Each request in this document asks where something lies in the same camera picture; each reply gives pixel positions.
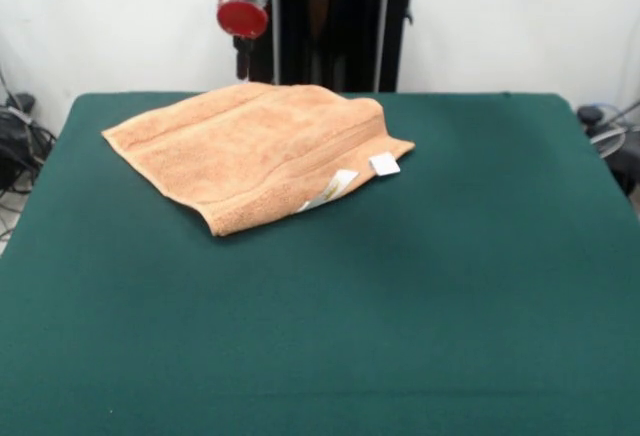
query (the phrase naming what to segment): red circular button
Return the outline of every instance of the red circular button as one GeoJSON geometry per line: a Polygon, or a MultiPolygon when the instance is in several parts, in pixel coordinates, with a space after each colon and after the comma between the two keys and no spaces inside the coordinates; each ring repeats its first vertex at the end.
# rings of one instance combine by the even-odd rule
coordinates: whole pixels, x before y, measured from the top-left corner
{"type": "Polygon", "coordinates": [[[229,1],[218,8],[220,27],[233,36],[254,39],[267,30],[269,16],[249,1],[229,1]]]}

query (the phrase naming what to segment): green felt surface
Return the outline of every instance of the green felt surface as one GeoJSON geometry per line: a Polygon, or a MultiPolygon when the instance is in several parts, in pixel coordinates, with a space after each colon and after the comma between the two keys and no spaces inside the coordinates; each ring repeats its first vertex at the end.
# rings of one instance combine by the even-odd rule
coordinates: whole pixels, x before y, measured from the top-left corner
{"type": "Polygon", "coordinates": [[[403,172],[214,239],[81,97],[0,260],[0,434],[640,434],[640,226],[567,104],[380,95],[403,172]]]}

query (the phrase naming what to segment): towel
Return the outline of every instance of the towel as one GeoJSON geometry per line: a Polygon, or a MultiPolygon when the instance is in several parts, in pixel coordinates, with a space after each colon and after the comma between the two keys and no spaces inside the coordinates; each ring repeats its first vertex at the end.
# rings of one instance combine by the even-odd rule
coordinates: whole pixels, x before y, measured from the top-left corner
{"type": "Polygon", "coordinates": [[[372,99],[261,83],[148,111],[103,136],[164,196],[198,211],[217,236],[310,209],[319,197],[345,196],[375,176],[370,157],[399,158],[414,148],[389,136],[372,99]]]}

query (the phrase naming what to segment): towel tag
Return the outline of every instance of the towel tag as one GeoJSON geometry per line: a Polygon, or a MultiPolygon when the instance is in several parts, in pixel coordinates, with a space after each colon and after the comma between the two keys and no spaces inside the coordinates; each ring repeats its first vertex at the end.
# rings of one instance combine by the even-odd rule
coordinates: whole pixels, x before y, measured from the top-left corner
{"type": "Polygon", "coordinates": [[[388,176],[400,172],[396,158],[389,151],[370,157],[369,163],[378,176],[388,176]]]}
{"type": "Polygon", "coordinates": [[[338,198],[359,174],[360,173],[357,171],[351,171],[349,169],[338,170],[331,181],[329,181],[325,190],[320,193],[320,196],[312,199],[311,201],[307,201],[296,212],[301,213],[302,211],[309,211],[310,209],[317,208],[318,206],[338,198]]]}

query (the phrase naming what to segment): black equipment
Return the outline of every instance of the black equipment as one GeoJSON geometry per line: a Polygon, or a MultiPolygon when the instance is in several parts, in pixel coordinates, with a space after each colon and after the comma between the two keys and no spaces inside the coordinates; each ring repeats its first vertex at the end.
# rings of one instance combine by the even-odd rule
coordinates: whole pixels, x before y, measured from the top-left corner
{"type": "Polygon", "coordinates": [[[409,0],[218,0],[237,76],[334,91],[395,91],[409,0]]]}

